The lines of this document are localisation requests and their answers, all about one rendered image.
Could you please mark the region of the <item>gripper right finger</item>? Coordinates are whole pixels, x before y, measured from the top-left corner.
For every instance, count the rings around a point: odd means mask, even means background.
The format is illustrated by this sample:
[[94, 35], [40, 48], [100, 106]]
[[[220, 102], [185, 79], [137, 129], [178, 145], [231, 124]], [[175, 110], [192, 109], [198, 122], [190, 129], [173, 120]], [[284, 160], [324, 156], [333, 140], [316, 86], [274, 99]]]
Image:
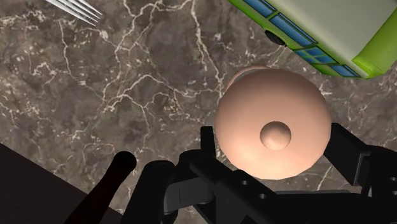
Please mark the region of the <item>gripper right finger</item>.
[[324, 156], [362, 195], [397, 203], [397, 151], [366, 144], [333, 123]]

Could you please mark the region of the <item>green toy bus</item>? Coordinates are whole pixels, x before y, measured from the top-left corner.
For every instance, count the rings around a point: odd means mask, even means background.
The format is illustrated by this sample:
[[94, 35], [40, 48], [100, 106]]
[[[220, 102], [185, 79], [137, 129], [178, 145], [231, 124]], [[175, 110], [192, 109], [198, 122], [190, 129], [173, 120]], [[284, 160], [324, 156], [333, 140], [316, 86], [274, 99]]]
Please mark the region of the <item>green toy bus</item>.
[[370, 79], [397, 61], [397, 0], [229, 0], [323, 74]]

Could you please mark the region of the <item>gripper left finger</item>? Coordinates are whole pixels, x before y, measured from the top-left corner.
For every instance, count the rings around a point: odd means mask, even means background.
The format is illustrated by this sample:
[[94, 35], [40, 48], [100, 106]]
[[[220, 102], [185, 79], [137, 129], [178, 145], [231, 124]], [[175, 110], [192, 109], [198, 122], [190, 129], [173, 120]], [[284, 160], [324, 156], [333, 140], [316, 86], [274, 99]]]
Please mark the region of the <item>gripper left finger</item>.
[[174, 224], [193, 206], [208, 224], [277, 224], [269, 203], [276, 194], [242, 170], [216, 159], [213, 129], [200, 129], [200, 149], [147, 163], [120, 224]]

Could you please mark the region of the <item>peach round jar with knob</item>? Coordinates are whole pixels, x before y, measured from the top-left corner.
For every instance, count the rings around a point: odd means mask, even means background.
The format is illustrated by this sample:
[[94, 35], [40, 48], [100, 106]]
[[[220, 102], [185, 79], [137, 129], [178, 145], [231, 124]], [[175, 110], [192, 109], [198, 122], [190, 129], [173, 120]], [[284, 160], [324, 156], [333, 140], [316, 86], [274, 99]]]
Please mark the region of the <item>peach round jar with knob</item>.
[[302, 75], [253, 66], [230, 80], [214, 129], [234, 166], [280, 180], [317, 162], [330, 140], [331, 117], [319, 89]]

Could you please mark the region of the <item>silver fork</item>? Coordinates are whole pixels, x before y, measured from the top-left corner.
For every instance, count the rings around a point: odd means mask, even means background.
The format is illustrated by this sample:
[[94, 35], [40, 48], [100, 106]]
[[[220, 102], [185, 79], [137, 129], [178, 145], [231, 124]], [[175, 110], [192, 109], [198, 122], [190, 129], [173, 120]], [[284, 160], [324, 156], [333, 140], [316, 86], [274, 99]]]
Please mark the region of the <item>silver fork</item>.
[[103, 14], [85, 0], [45, 0], [70, 15], [96, 26]]

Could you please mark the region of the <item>dark brown rounded stick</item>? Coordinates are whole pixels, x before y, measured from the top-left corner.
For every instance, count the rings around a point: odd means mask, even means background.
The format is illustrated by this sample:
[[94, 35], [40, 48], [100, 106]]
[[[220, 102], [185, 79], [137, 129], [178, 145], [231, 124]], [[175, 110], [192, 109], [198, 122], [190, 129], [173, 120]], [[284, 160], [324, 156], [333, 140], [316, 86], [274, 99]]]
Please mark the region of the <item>dark brown rounded stick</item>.
[[128, 151], [118, 152], [102, 179], [78, 204], [64, 224], [99, 224], [117, 189], [135, 169], [137, 160]]

